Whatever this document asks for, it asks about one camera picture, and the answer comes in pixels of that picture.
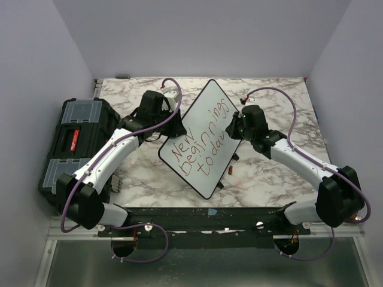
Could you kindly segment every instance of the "wall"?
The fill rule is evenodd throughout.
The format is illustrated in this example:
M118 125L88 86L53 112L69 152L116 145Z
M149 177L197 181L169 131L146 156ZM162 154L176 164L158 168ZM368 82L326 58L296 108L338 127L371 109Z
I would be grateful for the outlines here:
M0 281L33 286L51 209L38 194L62 103L93 77L51 0L0 10Z
M349 0L53 0L96 78L301 77Z
M381 0L353 0L308 80L333 162L354 167L370 198L365 230L377 270L383 270L382 14Z

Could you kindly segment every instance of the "marble surface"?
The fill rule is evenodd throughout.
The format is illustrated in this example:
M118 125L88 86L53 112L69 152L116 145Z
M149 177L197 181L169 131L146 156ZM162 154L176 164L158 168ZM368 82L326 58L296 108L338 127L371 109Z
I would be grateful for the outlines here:
M159 91L163 78L104 80L100 97L107 100L122 117L139 105L146 90ZM208 78L176 78L183 91L184 113ZM287 92L297 106L297 123L291 139L312 155L329 161L314 111L302 78L216 79L239 110L239 99L258 87L277 87ZM248 103L264 111L270 129L287 134L293 119L289 101L278 92L260 91ZM317 193L299 175L273 160L256 153L242 141L233 161L233 173L224 174L222 190L216 189L209 200L203 199L174 173L157 155L165 138L144 143L133 152L116 174L123 178L121 193L111 196L111 203L127 207L241 207L283 206L291 201L315 199Z

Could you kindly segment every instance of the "black toolbox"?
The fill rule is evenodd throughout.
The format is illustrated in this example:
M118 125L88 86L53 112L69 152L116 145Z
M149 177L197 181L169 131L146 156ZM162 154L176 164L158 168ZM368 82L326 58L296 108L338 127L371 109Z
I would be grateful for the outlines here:
M64 102L59 123L39 181L40 193L56 204L56 181L83 167L108 141L117 128L120 115L103 99L70 99ZM100 196L109 202L111 177Z

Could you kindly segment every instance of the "red label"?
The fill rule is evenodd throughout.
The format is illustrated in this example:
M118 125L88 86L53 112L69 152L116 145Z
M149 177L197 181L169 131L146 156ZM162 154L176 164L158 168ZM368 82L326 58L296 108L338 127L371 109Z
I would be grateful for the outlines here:
M78 135L79 134L80 134L80 130L74 130L74 135L73 135L70 151L75 151L76 150L76 145L77 145L77 140L78 140Z

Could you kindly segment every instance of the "white board with rounded corners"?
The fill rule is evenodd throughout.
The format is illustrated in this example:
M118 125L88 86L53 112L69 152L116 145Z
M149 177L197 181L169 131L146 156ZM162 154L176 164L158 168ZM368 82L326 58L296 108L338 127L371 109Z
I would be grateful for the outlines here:
M202 197L209 199L240 140L224 131L237 111L222 88L209 80L182 118L185 136L168 138L159 157Z

